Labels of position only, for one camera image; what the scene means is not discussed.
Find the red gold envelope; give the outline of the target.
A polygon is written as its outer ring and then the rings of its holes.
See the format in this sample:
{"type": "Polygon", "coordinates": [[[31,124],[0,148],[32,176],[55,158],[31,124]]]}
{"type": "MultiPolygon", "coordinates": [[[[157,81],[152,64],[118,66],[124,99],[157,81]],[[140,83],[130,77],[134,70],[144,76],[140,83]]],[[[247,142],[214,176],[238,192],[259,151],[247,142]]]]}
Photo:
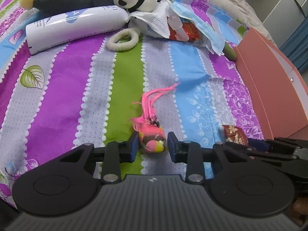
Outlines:
{"type": "Polygon", "coordinates": [[[222,125],[225,142],[234,142],[247,146],[249,141],[244,131],[234,125],[222,125]]]}

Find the blue surgical face mask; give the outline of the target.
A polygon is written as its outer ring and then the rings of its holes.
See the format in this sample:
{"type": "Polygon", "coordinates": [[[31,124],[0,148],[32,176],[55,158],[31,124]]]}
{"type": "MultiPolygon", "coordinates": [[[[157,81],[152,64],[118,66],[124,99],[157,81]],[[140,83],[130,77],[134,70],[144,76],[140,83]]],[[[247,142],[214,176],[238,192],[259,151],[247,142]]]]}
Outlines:
{"type": "Polygon", "coordinates": [[[208,48],[212,54],[216,53],[218,56],[224,55],[224,37],[215,32],[213,27],[207,21],[203,21],[199,16],[195,15],[192,11],[177,2],[171,3],[170,8],[179,17],[188,19],[195,24],[196,28],[202,35],[202,46],[208,48]]]}

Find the white cabinet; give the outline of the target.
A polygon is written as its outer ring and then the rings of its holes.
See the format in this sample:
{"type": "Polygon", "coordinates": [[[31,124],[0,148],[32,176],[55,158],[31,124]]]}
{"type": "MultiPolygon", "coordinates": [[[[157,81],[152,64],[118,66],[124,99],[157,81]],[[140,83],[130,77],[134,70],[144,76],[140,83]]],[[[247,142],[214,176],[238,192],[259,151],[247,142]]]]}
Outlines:
{"type": "Polygon", "coordinates": [[[281,47],[307,18],[307,0],[246,0],[281,47]]]}

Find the white fluffy hair scrunchie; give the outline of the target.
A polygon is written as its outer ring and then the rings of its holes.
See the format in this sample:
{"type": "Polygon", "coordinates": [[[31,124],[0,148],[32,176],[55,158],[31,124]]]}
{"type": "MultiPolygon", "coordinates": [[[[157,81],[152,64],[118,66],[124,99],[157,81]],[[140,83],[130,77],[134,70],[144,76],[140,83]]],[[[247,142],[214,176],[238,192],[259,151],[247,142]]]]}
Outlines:
{"type": "Polygon", "coordinates": [[[138,28],[123,29],[108,39],[106,47],[110,51],[128,51],[139,42],[140,33],[138,28]]]}

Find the colourful striped bed sheet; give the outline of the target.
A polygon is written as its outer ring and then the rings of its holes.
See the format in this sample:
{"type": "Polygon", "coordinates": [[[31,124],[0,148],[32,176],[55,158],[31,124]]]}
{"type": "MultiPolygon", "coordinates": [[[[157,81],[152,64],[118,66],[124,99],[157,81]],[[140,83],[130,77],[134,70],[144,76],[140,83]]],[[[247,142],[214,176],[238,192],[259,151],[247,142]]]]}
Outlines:
{"type": "Polygon", "coordinates": [[[247,87],[234,62],[182,42],[142,36],[126,52],[106,48],[108,33],[31,55],[24,36],[37,13],[1,12],[1,199],[23,173],[91,142],[128,138],[145,91],[177,84],[155,102],[165,132],[210,148],[223,125],[263,139],[247,87]]]}

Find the red shiny snack packet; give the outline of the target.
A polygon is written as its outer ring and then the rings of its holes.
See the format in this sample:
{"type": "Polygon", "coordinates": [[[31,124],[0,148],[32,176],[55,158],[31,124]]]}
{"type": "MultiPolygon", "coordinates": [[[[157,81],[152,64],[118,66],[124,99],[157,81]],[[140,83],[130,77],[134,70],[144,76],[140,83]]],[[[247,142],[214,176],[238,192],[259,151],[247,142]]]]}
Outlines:
{"type": "Polygon", "coordinates": [[[194,42],[201,39],[199,30],[196,28],[195,24],[192,22],[184,22],[182,26],[177,29],[173,29],[170,24],[168,24],[170,30],[169,39],[182,42],[194,42]]]}

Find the blue curtain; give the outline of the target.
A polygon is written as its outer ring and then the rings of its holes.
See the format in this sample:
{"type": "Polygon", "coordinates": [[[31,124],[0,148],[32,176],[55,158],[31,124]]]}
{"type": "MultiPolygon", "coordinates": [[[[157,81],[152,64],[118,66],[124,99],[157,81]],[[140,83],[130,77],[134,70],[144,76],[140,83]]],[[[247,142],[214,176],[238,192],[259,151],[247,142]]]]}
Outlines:
{"type": "Polygon", "coordinates": [[[295,65],[300,74],[307,71],[308,58],[308,18],[280,47],[280,51],[295,65]]]}

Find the white paper tissue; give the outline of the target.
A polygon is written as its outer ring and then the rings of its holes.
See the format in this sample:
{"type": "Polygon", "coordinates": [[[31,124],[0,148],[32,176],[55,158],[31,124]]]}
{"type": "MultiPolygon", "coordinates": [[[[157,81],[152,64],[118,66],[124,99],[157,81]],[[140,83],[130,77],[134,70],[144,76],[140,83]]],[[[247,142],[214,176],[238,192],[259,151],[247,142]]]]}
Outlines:
{"type": "Polygon", "coordinates": [[[133,21],[139,19],[150,25],[157,33],[167,32],[171,3],[169,0],[162,0],[153,12],[133,12],[130,13],[126,21],[129,23],[129,27],[135,27],[133,21]]]}

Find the white lotion tube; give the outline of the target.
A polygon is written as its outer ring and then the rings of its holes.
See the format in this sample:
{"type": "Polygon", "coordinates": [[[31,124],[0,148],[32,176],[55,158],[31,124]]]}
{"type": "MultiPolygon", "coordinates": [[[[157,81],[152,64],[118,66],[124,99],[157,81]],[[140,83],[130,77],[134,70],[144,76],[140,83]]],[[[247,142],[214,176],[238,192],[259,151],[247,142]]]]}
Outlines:
{"type": "Polygon", "coordinates": [[[128,12],[115,5],[74,10],[26,26],[31,55],[92,35],[121,29],[128,12]]]}

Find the pink feathered bird toy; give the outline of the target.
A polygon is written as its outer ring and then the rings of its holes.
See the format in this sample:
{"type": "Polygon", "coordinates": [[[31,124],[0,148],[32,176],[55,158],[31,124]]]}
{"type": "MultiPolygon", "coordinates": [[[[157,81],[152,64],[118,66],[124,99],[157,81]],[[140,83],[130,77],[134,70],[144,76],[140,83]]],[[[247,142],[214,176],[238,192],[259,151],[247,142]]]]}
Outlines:
{"type": "Polygon", "coordinates": [[[142,114],[139,117],[129,119],[133,124],[133,129],[138,132],[139,145],[146,153],[162,153],[166,149],[166,136],[157,118],[154,103],[166,93],[173,91],[178,83],[167,87],[153,89],[144,92],[140,102],[142,114]]]}

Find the blue tissue packet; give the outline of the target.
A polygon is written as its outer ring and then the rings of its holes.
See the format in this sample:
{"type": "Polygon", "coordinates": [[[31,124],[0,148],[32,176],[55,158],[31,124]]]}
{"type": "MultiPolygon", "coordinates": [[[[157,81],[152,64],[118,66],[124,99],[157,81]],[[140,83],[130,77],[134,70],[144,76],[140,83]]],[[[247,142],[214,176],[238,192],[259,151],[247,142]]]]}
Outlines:
{"type": "Polygon", "coordinates": [[[151,28],[150,25],[148,25],[146,22],[139,20],[139,19],[134,19],[133,21],[134,25],[136,28],[140,30],[142,34],[154,37],[154,38],[164,38],[164,39],[169,39],[170,38],[170,30],[167,30],[167,32],[163,33],[157,33],[153,28],[151,28]]]}

